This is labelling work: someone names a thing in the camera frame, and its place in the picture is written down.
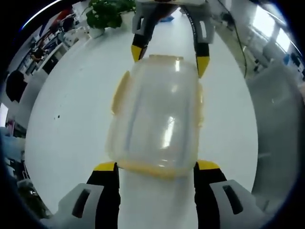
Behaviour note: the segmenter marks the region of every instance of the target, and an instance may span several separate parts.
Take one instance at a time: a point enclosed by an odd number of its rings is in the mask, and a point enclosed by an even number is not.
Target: cable
[[[232,18],[232,20],[233,20],[233,25],[234,25],[234,28],[235,28],[235,32],[236,32],[236,36],[237,36],[237,39],[238,39],[239,47],[240,47],[240,49],[242,50],[242,53],[243,53],[243,56],[244,56],[244,66],[245,66],[245,69],[244,69],[244,78],[246,78],[246,75],[247,75],[247,60],[246,60],[246,56],[244,55],[244,50],[243,50],[243,47],[242,47],[242,43],[241,43],[240,38],[239,38],[239,35],[238,35],[238,31],[237,31],[235,19],[233,18],[231,12],[225,7],[225,5],[224,5],[220,0],[217,0],[217,1],[218,1],[218,2],[222,5],[222,7],[228,12],[228,14],[231,16],[231,18]]]

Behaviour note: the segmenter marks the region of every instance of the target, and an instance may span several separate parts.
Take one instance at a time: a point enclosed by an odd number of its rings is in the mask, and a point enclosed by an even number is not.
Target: plastic container
[[[185,175],[197,160],[201,107],[196,66],[182,57],[142,59],[114,95],[106,151],[121,168]]]

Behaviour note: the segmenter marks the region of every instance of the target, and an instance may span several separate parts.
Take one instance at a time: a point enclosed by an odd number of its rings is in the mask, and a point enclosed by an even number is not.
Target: green plant
[[[86,13],[87,23],[92,28],[117,28],[122,24],[121,13],[134,11],[134,0],[91,0]]]

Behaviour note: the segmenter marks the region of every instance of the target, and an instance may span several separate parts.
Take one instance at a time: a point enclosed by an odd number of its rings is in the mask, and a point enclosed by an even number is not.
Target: black cable
[[[239,38],[239,35],[238,35],[238,31],[237,31],[235,19],[234,19],[234,17],[232,16],[231,12],[225,7],[225,5],[224,5],[220,0],[218,0],[218,2],[222,5],[222,7],[224,7],[224,9],[228,12],[228,14],[229,14],[229,15],[231,16],[231,18],[232,18],[233,25],[234,25],[235,32],[236,32],[236,36],[237,36],[238,43],[239,43],[239,47],[240,47],[240,49],[242,50],[242,53],[243,53],[243,56],[244,56],[244,66],[245,66],[244,78],[246,78],[246,75],[247,75],[247,60],[246,60],[246,56],[244,55],[244,50],[243,50],[243,47],[242,47],[242,43],[241,43],[240,38]]]

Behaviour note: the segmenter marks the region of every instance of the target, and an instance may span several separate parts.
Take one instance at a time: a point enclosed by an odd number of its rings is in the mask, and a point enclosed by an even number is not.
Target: white pot
[[[121,17],[122,17],[122,25],[121,27],[124,28],[127,31],[132,31],[132,18],[134,16],[134,12],[130,11],[130,12],[125,12],[125,13],[121,13]]]
[[[89,35],[92,37],[92,38],[97,38],[97,37],[100,37],[104,34],[105,32],[105,29],[95,29],[95,28],[89,28]]]

